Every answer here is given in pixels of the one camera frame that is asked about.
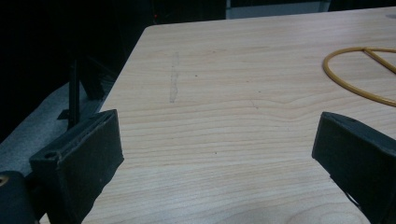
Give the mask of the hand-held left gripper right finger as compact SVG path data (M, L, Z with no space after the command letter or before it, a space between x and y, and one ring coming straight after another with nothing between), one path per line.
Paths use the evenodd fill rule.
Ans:
M396 224L396 140L343 115L320 116L312 158L371 224Z

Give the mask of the yellow rubber band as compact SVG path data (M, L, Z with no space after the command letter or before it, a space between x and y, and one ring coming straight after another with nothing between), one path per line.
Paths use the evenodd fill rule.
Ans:
M375 47L351 47L351 48L345 48L345 49L338 49L329 55L327 55L323 62L322 62L322 69L325 72L325 74L337 85L340 87L351 91L363 98L372 100L374 102L383 104L383 105L389 105L396 107L396 100L391 100L389 98L376 95L374 93L364 91L362 89L359 89L351 84L348 84L346 81L341 79L339 76L337 76L330 68L329 62L332 58L335 56L349 53L349 52L355 52L355 51L360 51L368 55L370 58L387 68L390 72L396 75L396 66L392 65L391 63L387 62L383 58L381 58L379 55L377 55L378 52L387 52L387 53L395 53L396 54L396 49L386 49L386 48L375 48Z

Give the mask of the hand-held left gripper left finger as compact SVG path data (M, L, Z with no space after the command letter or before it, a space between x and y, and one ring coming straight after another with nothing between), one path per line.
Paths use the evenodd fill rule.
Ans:
M115 109L84 119L29 159L53 224L80 224L123 162Z

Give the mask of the black metal stand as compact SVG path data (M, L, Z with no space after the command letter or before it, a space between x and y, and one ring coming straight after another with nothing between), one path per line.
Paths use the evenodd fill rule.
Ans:
M100 82L102 68L103 66L91 56L84 56L71 62L68 108L63 110L58 117L58 119L68 121L68 129L98 110L99 104L105 97L105 91Z

